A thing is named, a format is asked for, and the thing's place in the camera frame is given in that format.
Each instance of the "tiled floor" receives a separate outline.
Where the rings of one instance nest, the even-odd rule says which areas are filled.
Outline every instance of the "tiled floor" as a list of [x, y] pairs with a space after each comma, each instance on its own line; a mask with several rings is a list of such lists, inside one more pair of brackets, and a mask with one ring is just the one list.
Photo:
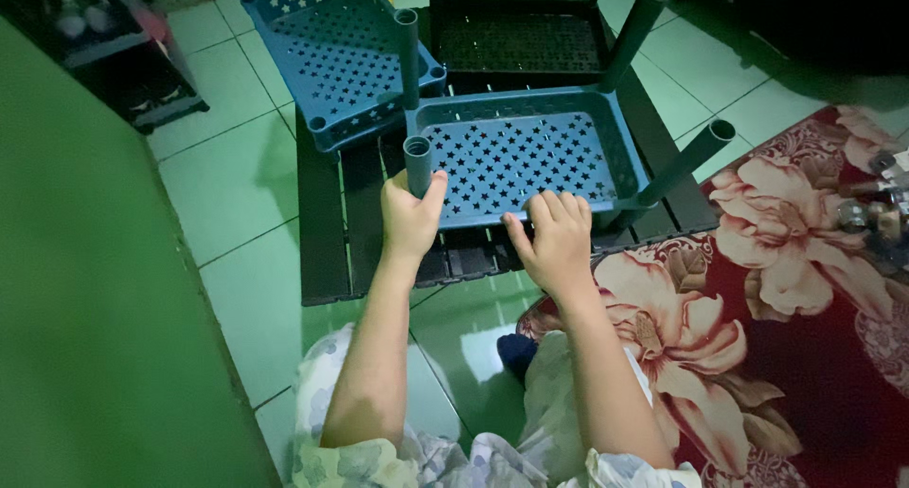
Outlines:
[[[428, 3], [395, 1], [399, 7]], [[632, 1], [599, 4], [618, 29]], [[157, 129], [149, 143], [286, 478], [295, 367], [316, 339], [357, 319], [362, 303], [299, 305], [294, 104], [239, 0], [181, 10], [170, 21], [211, 110]], [[684, 3], [660, 17], [633, 67], [680, 149], [713, 117], [738, 130], [695, 173], [697, 180], [828, 102], [860, 104], [909, 142], [909, 79], [825, 77]], [[309, 268], [305, 260], [303, 267]], [[514, 330], [538, 295], [525, 273], [414, 291], [408, 421], [462, 444], [483, 431], [515, 439], [523, 396], [503, 372], [495, 339]]]

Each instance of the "gray plastic pole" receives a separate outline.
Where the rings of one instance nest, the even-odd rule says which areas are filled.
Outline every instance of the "gray plastic pole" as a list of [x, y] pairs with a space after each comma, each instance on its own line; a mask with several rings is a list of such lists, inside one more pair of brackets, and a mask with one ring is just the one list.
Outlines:
[[711, 122], [694, 140], [666, 164], [666, 168], [650, 181], [650, 184], [638, 193], [637, 201], [649, 206], [665, 197], [676, 184], [704, 163], [735, 138], [735, 127], [729, 122], [718, 119]]
[[425, 137], [407, 137], [403, 141], [403, 164], [407, 168], [407, 190], [423, 199], [433, 177], [433, 154]]
[[399, 9], [394, 13], [394, 20], [400, 25], [398, 35], [401, 45], [398, 52], [401, 59], [403, 109], [416, 110], [420, 104], [420, 40], [416, 12], [412, 9]]
[[619, 39], [610, 52], [611, 58], [606, 65], [606, 70], [600, 76], [599, 90], [608, 94], [615, 90], [619, 81], [628, 71], [631, 60], [637, 54], [643, 40], [653, 29], [653, 23], [663, 12], [669, 0], [635, 0], [625, 20], [622, 31], [619, 32]]

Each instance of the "shoe rack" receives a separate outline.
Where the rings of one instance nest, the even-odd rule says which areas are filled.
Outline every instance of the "shoe rack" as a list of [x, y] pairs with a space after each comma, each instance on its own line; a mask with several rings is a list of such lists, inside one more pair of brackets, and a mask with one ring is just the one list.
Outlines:
[[0, 0], [0, 14], [142, 134], [208, 111], [152, 0]]

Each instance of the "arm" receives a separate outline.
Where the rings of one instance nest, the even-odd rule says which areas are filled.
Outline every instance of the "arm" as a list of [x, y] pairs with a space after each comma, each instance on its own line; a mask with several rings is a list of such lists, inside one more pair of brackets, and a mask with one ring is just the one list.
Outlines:
[[386, 438], [395, 447], [401, 444], [407, 403], [408, 295], [420, 261], [436, 238], [447, 185], [447, 174], [436, 172], [421, 201], [407, 191], [404, 170], [382, 187], [382, 258], [328, 405], [322, 447], [373, 438]]
[[531, 243], [511, 213], [502, 220], [527, 273], [555, 300], [574, 351], [574, 397], [585, 448], [630, 453], [653, 468], [675, 468], [590, 273], [590, 205], [546, 191], [527, 202]]

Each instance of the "floral rug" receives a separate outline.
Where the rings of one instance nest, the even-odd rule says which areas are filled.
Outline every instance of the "floral rug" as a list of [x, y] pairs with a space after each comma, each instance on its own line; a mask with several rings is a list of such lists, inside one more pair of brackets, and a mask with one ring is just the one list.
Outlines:
[[[594, 261], [704, 486], [896, 486], [909, 466], [909, 276], [836, 220], [837, 187], [902, 149], [856, 109], [820, 110], [702, 184], [719, 229]], [[559, 326], [542, 298], [517, 328]]]

